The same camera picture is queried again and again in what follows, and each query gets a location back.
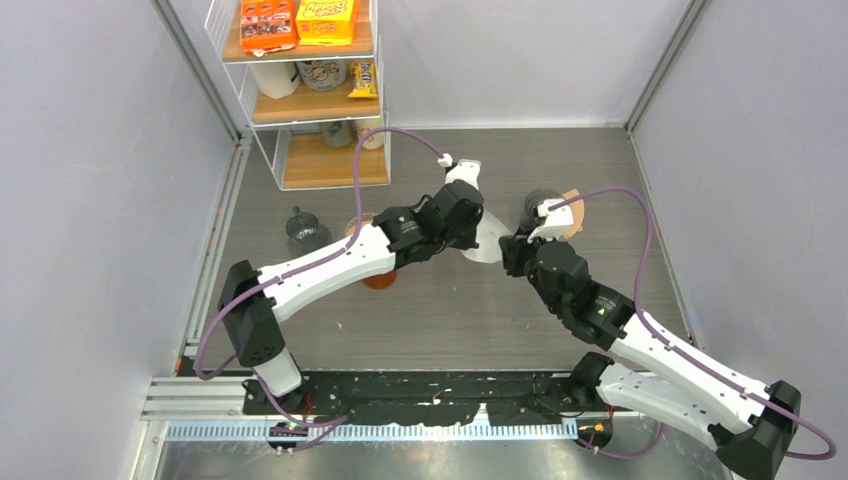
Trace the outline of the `amber glass jar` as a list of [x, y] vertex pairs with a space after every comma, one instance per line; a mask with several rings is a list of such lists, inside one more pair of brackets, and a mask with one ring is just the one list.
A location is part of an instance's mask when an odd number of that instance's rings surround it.
[[373, 290], [384, 290], [390, 287], [397, 278], [396, 271], [390, 271], [384, 274], [373, 275], [362, 280], [362, 283]]

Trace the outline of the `white paper coffee filter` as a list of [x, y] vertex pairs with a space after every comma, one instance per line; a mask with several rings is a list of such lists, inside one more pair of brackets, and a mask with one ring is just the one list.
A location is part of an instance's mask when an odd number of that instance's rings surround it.
[[485, 210], [476, 229], [476, 247], [463, 250], [462, 255], [466, 259], [477, 263], [501, 263], [502, 251], [499, 240], [502, 237], [511, 236], [512, 232], [504, 223], [488, 210]]

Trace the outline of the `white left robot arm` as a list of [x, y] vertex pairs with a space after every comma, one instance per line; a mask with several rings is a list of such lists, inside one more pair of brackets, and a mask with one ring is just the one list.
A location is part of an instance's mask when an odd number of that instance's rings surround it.
[[280, 412], [298, 412], [307, 398], [281, 324], [308, 304], [366, 278], [429, 261], [446, 248], [476, 247], [484, 198], [454, 180], [413, 207], [391, 207], [346, 237], [308, 255], [261, 269], [233, 265], [219, 301], [238, 363], [268, 387]]

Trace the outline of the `round wooden dripper stand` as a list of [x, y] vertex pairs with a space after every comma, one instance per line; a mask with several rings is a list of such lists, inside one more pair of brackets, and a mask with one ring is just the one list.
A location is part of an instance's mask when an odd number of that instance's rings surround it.
[[374, 213], [372, 213], [372, 212], [364, 212], [364, 213], [361, 215], [361, 218], [360, 218], [360, 219], [357, 219], [357, 217], [356, 217], [356, 216], [354, 216], [354, 217], [353, 217], [353, 218], [352, 218], [352, 219], [351, 219], [351, 220], [350, 220], [350, 221], [346, 224], [345, 231], [344, 231], [344, 236], [345, 236], [345, 237], [353, 236], [353, 235], [354, 235], [354, 233], [356, 232], [357, 228], [361, 227], [362, 225], [370, 224], [370, 223], [373, 221], [374, 216], [375, 216], [375, 214], [374, 214]]

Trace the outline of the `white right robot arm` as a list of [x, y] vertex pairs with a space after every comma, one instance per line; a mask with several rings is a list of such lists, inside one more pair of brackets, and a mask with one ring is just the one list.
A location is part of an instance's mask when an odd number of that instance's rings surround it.
[[745, 479], [775, 478], [798, 429], [795, 387], [748, 377], [678, 338], [593, 280], [566, 242], [514, 235], [498, 244], [506, 274], [526, 278], [573, 336], [599, 349], [573, 372], [577, 406], [637, 410], [701, 441]]

